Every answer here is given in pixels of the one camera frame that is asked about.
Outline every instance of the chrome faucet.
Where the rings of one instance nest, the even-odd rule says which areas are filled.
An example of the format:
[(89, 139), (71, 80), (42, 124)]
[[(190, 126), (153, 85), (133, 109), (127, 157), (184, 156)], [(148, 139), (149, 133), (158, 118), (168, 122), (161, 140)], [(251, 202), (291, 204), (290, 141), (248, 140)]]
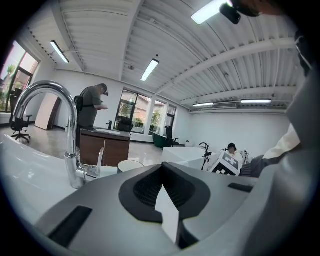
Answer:
[(76, 129), (78, 120), (76, 103), (70, 92), (61, 84), (54, 81), (42, 80), (35, 82), (23, 91), (13, 112), (16, 122), (19, 122), (24, 118), (26, 107), (31, 99), (42, 93), (51, 93), (57, 95), (66, 105), (68, 113), (68, 125), (67, 144), (64, 159), (70, 184), (73, 188), (79, 189), (86, 183), (86, 181), (92, 181), (99, 178), (104, 148), (102, 148), (99, 153), (97, 167), (81, 164), (80, 152), (76, 148)]

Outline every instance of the faucet spout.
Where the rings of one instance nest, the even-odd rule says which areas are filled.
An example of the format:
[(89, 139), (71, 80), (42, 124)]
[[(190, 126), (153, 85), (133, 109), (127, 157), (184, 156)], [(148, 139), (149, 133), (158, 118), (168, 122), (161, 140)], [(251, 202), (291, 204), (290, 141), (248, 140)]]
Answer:
[(83, 186), (84, 181), (76, 176), (77, 168), (80, 166), (80, 154), (76, 151), (76, 129), (77, 129), (77, 107), (76, 103), (70, 92), (61, 84), (50, 81), (42, 80), (28, 86), (21, 96), (19, 97), (13, 115), (16, 119), (23, 119), (26, 107), (29, 102), (38, 94), (51, 93), (57, 95), (62, 102), (66, 105), (68, 113), (68, 126), (67, 126), (67, 144), (66, 153), (64, 155), (66, 168), (69, 176), (71, 186), (79, 189)]

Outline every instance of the man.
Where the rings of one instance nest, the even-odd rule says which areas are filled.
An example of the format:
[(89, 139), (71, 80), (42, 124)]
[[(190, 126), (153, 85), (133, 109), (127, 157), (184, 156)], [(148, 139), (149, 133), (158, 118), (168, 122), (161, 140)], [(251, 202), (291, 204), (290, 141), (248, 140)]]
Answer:
[(104, 83), (90, 86), (83, 90), (80, 97), (83, 99), (82, 110), (78, 114), (78, 125), (76, 133), (76, 146), (80, 147), (80, 129), (82, 127), (93, 127), (99, 110), (107, 110), (102, 104), (101, 95), (108, 96), (108, 87)]
[(241, 165), (244, 164), (244, 158), (242, 155), (237, 151), (236, 145), (234, 143), (230, 143), (228, 145), (228, 152), (227, 154), (237, 160)]

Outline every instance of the corrugated metal ceiling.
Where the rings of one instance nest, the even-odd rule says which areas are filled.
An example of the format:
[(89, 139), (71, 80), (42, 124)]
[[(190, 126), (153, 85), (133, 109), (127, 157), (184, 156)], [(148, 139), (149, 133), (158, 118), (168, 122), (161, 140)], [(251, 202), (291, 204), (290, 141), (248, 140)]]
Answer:
[[(84, 64), (84, 72), (116, 80), (120, 77), (123, 82), (158, 92), (189, 108), (193, 102), (208, 101), (208, 95), (225, 92), (236, 93), (227, 98), (215, 96), (214, 101), (271, 97), (274, 106), (285, 107), (292, 100), (293, 91), (277, 94), (273, 93), (273, 88), (299, 87), (304, 81), (293, 42), (297, 29), (285, 16), (242, 16), (240, 23), (233, 25), (219, 13), (197, 25), (191, 15), (210, 0), (145, 0), (133, 19), (126, 45), (127, 28), (139, 2), (59, 1), (65, 29)], [(56, 40), (72, 59), (68, 55), (71, 46), (61, 39), (59, 30), (62, 28), (55, 24), (50, 6), (37, 14), (28, 27), (48, 53), (52, 52), (50, 41)], [(255, 51), (259, 43), (281, 40), (291, 40), (292, 45)], [(249, 50), (238, 55), (245, 47)], [(222, 58), (217, 64), (193, 72), (194, 67), (231, 51), (234, 57), (225, 61)], [(72, 60), (66, 67), (55, 53), (51, 57), (57, 62), (57, 68), (73, 69), (70, 68), (74, 65)], [(158, 59), (159, 65), (147, 81), (142, 82), (140, 78), (152, 58)], [(239, 93), (266, 87), (270, 88), (269, 93)]]

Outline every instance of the desk drawer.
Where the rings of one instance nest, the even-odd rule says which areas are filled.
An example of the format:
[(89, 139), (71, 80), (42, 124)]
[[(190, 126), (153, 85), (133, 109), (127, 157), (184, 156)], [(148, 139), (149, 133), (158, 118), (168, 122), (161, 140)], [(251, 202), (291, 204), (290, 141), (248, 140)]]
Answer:
[(106, 139), (104, 141), (104, 163), (117, 167), (124, 160), (128, 160), (130, 141)]

